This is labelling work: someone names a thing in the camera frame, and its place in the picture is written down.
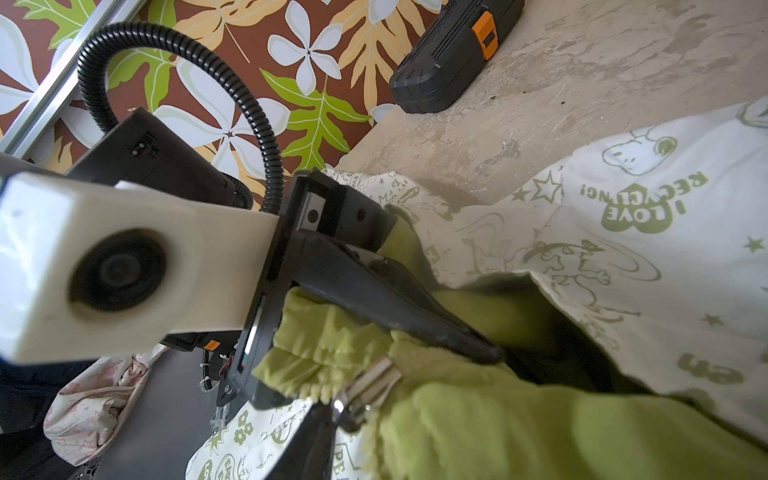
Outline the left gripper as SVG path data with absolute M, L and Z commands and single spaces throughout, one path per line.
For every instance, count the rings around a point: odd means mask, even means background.
M 376 254 L 393 224 L 393 216 L 355 189 L 318 171 L 298 175 L 232 362 L 219 384 L 217 406 L 236 398 L 258 410 L 290 404 L 252 371 L 272 348 L 287 294 L 294 287 L 478 364 L 504 360 L 500 346 L 444 308 L 404 265 Z

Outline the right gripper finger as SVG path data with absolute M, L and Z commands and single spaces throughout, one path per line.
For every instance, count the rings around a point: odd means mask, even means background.
M 332 408 L 314 404 L 266 480 L 330 480 L 337 425 Z

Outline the white green printed jacket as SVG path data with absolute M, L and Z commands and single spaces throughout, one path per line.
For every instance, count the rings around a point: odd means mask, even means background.
M 767 101 L 592 142 L 490 206 L 397 173 L 331 177 L 396 214 L 383 253 L 508 350 L 479 366 L 291 293 L 240 409 L 189 479 L 263 479 L 314 401 L 401 378 L 327 452 L 336 479 L 763 479 Z

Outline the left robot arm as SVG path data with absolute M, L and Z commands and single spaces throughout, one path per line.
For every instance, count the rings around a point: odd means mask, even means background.
M 196 65 L 241 110 L 259 144 L 260 209 L 145 109 L 118 120 L 106 70 L 118 53 L 157 48 Z M 319 171 L 291 183 L 256 98 L 215 53 L 170 28 L 97 30 L 78 84 L 102 138 L 68 173 L 1 159 L 1 356 L 17 364 L 137 353 L 172 335 L 231 331 L 228 381 L 255 408 L 286 404 L 253 372 L 299 287 L 386 329 L 479 364 L 502 349 L 443 308 L 380 254 L 395 218 Z

